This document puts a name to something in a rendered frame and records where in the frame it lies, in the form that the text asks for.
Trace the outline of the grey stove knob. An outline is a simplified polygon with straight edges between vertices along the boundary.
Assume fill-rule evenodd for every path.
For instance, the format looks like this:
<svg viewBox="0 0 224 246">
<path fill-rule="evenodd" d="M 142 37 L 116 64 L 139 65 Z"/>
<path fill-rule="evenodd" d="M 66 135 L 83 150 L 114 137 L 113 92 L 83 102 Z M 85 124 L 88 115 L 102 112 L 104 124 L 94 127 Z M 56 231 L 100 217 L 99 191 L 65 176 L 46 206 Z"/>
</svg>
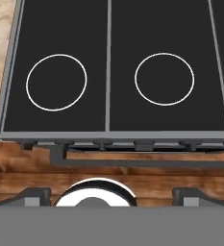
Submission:
<svg viewBox="0 0 224 246">
<path fill-rule="evenodd" d="M 201 145 L 200 141 L 180 141 L 179 144 L 188 152 L 195 152 L 197 147 Z"/>
<path fill-rule="evenodd" d="M 135 140 L 134 145 L 137 152 L 152 152 L 154 150 L 154 141 Z"/>
<path fill-rule="evenodd" d="M 36 141 L 23 141 L 23 142 L 20 143 L 20 148 L 22 150 L 31 151 L 36 144 L 37 144 Z"/>
<path fill-rule="evenodd" d="M 63 151 L 66 152 L 70 146 L 74 144 L 73 141 L 56 141 L 55 144 Z"/>
<path fill-rule="evenodd" d="M 112 145 L 112 142 L 105 139 L 96 139 L 93 141 L 93 144 L 97 146 L 100 151 L 106 151 L 107 147 Z"/>
</svg>

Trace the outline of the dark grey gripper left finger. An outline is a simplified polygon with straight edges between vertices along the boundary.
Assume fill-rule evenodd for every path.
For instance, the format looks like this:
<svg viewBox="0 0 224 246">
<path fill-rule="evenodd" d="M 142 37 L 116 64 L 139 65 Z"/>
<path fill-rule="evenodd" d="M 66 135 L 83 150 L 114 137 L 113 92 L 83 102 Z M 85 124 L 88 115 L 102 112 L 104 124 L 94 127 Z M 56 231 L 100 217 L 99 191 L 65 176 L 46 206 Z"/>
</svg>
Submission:
<svg viewBox="0 0 224 246">
<path fill-rule="evenodd" d="M 0 201 L 0 206 L 49 207 L 51 194 L 49 187 L 27 187 L 14 197 Z"/>
</svg>

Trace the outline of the black glass stove hob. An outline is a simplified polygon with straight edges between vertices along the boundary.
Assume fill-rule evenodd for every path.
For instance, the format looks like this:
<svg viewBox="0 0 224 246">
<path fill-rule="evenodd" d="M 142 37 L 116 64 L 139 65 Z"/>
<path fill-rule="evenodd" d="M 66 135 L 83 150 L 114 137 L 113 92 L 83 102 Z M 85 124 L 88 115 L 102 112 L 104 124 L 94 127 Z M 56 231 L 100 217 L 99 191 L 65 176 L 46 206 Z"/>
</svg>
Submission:
<svg viewBox="0 0 224 246">
<path fill-rule="evenodd" d="M 16 0 L 0 139 L 224 141 L 224 0 Z"/>
</svg>

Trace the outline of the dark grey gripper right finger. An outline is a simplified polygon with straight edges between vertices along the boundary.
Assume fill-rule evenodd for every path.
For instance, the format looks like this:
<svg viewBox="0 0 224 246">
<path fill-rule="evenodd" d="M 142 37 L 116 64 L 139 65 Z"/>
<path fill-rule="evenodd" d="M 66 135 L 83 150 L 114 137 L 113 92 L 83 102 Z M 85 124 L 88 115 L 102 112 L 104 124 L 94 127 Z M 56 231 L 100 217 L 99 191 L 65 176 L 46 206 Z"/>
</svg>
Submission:
<svg viewBox="0 0 224 246">
<path fill-rule="evenodd" d="M 196 187 L 174 187 L 172 205 L 178 207 L 224 207 L 224 201 L 208 196 Z"/>
</svg>

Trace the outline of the round white and black object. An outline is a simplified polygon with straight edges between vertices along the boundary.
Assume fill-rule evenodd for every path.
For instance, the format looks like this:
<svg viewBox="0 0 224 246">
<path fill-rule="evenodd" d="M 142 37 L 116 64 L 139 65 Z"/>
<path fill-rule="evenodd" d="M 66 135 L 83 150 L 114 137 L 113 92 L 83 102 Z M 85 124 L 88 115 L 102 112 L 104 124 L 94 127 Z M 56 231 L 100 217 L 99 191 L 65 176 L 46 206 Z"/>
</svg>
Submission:
<svg viewBox="0 0 224 246">
<path fill-rule="evenodd" d="M 126 185 L 108 178 L 88 178 L 73 184 L 55 202 L 55 207 L 77 207 L 91 199 L 109 207 L 136 207 L 135 193 Z"/>
</svg>

